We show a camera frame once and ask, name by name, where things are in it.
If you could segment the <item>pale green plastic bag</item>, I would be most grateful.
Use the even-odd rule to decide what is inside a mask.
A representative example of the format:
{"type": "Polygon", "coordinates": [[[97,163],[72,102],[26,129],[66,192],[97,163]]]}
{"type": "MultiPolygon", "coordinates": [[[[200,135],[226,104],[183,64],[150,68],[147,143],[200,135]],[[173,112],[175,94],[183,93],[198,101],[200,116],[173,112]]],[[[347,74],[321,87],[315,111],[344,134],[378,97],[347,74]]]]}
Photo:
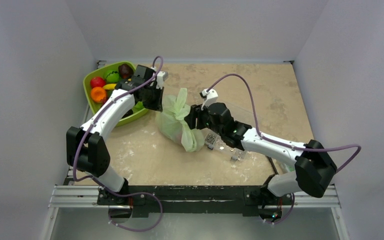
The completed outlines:
{"type": "Polygon", "coordinates": [[[180,88],[176,95],[165,94],[162,98],[162,112],[157,112],[155,122],[158,130],[186,152],[198,152],[204,146],[200,130],[190,129],[185,117],[190,113],[187,104],[188,90],[180,88]]]}

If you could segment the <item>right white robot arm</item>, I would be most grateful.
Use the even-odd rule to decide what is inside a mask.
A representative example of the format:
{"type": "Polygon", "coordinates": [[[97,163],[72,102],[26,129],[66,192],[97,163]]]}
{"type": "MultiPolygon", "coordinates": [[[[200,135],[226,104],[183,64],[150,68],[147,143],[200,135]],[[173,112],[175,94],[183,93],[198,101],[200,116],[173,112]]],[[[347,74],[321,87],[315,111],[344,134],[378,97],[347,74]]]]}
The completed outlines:
{"type": "Polygon", "coordinates": [[[255,127],[235,120],[224,103],[192,105],[184,120],[192,130],[213,131],[230,148],[259,153],[294,167],[293,171],[270,177],[264,183],[260,196],[268,204],[296,192],[321,198],[337,172],[337,166],[318,141],[294,142],[260,133],[255,127]]]}

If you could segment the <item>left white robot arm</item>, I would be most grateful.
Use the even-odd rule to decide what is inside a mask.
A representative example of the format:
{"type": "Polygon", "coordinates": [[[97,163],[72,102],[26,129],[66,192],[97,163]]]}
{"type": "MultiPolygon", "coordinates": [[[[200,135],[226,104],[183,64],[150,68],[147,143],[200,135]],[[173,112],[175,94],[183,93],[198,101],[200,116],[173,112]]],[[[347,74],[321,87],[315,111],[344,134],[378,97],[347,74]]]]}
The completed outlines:
{"type": "Polygon", "coordinates": [[[109,134],[122,117],[137,103],[148,110],[163,110],[164,82],[168,73],[160,68],[138,65],[132,75],[119,80],[109,99],[97,113],[80,127],[66,132],[66,159],[74,171],[89,174],[107,188],[109,197],[118,205],[129,199],[128,182],[110,165],[106,146],[109,134]]]}

